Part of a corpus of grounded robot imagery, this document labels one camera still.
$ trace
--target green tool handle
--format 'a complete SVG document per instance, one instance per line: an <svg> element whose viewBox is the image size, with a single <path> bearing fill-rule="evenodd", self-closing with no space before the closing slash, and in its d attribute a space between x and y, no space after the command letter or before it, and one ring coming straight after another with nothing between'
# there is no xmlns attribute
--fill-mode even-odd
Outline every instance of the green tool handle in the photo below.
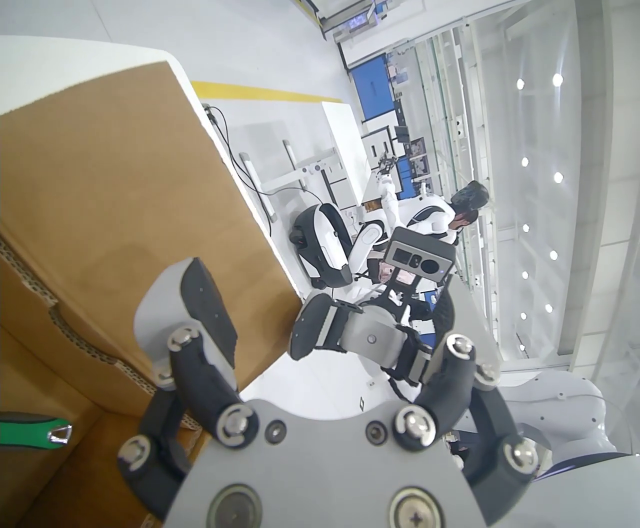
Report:
<svg viewBox="0 0 640 528"><path fill-rule="evenodd" d="M68 444L71 423L62 418L0 412L0 448L59 449Z"/></svg>

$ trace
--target corrugated cardboard edge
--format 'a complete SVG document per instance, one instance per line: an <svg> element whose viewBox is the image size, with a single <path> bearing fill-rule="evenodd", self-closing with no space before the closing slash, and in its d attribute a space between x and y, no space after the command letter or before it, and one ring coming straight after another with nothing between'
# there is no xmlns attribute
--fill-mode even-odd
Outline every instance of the corrugated cardboard edge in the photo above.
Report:
<svg viewBox="0 0 640 528"><path fill-rule="evenodd" d="M144 390L150 396L153 396L156 392L156 387L138 371L136 371L130 365L127 365L119 358L115 358L101 350L98 350L95 346L85 341L80 335L78 335L73 328L71 328L66 321L62 318L60 310L58 309L58 299L55 295L48 290L48 288L16 257L13 250L6 244L6 242L0 237L0 258L2 258L19 276L24 286L38 295L42 301L49 307L49 317L53 324L56 325L58 330L79 348L83 353L91 356L93 359L102 363L113 365L114 368L122 371L131 381L133 381L139 388ZM200 436L199 431L202 429L200 424L191 418L190 416L183 416L182 426L187 429L192 429L198 434L195 436L193 445Z"/></svg>

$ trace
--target black cable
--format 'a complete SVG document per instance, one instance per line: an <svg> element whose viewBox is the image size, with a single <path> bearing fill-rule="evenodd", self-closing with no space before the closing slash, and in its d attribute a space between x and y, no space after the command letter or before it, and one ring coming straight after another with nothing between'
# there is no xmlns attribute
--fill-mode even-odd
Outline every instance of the black cable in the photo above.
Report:
<svg viewBox="0 0 640 528"><path fill-rule="evenodd" d="M216 121L215 116L210 112L206 112L208 109L214 109L214 110L217 110L218 112L220 112L220 115L222 116L222 122L225 125L225 132L224 133L220 129L220 126L218 125L218 122ZM256 186L255 182L253 181L253 178L251 177L251 175L237 162L236 157L234 156L233 150L231 150L231 144L229 142L229 127L227 125L227 118L225 117L224 112L222 112L222 110L220 108L218 108L217 106L207 106L205 108L205 112L207 113L207 116L209 117L209 121L211 121L213 126L215 126L215 128L217 128L218 132L220 133L220 136L222 137L222 140L225 142L225 144L227 146L227 150L229 151L229 157L231 158L231 162L235 165L236 168L238 168L243 174L245 174L249 178L249 181L251 182L251 185L249 185L247 182L245 182L241 177L240 177L240 181L246 187L248 187L249 189L251 189L254 193L256 193L258 195L258 199L260 200L260 205L262 206L262 210L264 211L264 214L267 217L267 223L269 224L269 237L271 237L273 231L272 231L272 228L271 228L271 220L269 219L269 213L267 212L266 205L264 205L264 201L262 199L262 196L274 196L274 195L276 195L278 193L281 193L282 191L294 190L294 191L302 191L304 193L309 193L312 196L314 196L316 198L316 200L320 204L324 203L318 197L317 194L315 194L312 191L309 191L308 189L303 189L302 187L283 187L282 189L278 189L277 191L274 191L272 193L263 193L262 191L259 191L257 189L257 186Z"/></svg>
<svg viewBox="0 0 640 528"><path fill-rule="evenodd" d="M220 126L218 125L218 121L216 120L215 116L211 112L206 112L208 109L211 109L211 108L214 108L215 110L218 110L218 112L220 112L220 115L222 116L222 121L225 124L225 132L224 133L220 129ZM227 124L227 118L225 117L225 115L222 112L222 110L220 108L218 108L217 106L208 106L208 107L205 108L205 112L207 113L207 117L209 117L209 121L211 121L211 123L213 123L213 126L215 126L215 128L218 129L218 132L220 133L220 136L222 137L222 140L225 142L225 144L227 146L227 150L229 151L229 157L231 158L231 163L234 164L238 169L240 169L249 178L249 181L251 182L251 185L249 185L247 182L245 182L240 177L240 174L239 174L238 177L240 178L240 181L243 184L245 184L246 187L249 187L253 192L258 194L258 200L260 200L260 206L262 207L262 210L264 211L264 215L267 217L267 225L269 226L269 238L271 238L271 235L273 234L273 228L271 227L271 220L269 218L269 212L267 211L267 206L264 205L264 200L260 196L260 192L258 191L258 189L257 189L257 187L255 185L255 182L253 181L253 178L251 178L251 175L246 170L244 170L244 168L242 168L240 166L240 164L236 160L236 157L234 156L233 150L231 150L231 143L229 142L229 126Z"/></svg>

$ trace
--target white table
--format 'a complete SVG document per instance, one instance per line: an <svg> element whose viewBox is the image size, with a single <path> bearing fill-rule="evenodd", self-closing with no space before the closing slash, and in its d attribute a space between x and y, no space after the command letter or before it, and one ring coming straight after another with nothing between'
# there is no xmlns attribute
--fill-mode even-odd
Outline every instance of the white table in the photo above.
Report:
<svg viewBox="0 0 640 528"><path fill-rule="evenodd" d="M293 146L283 140L293 171L270 180L262 180L253 167L250 154L240 155L253 180L265 193L272 193L298 181L305 185L307 178L324 179L332 201L339 209L358 206L362 203L371 179L369 156L360 137L360 129L351 106L337 102L323 102L323 114L331 134L332 145L320 154L297 161ZM271 220L276 212L270 211Z"/></svg>

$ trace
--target yellow floor stripe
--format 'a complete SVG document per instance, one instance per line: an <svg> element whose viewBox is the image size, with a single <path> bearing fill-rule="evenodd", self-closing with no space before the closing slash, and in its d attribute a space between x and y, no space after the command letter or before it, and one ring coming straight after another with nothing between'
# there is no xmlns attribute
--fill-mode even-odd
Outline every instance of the yellow floor stripe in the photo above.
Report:
<svg viewBox="0 0 640 528"><path fill-rule="evenodd" d="M192 81L191 85L199 99L251 99L261 101L291 101L291 102L342 102L334 97L322 95L308 95L306 93L285 92L269 88L255 88L238 84L208 83L206 81Z"/></svg>
<svg viewBox="0 0 640 528"><path fill-rule="evenodd" d="M295 1L296 4L298 4L298 6L307 14L307 17L309 17L315 24L317 24L318 27L322 28L322 24L320 23L320 20L318 20L316 14L305 3L301 2L300 0Z"/></svg>

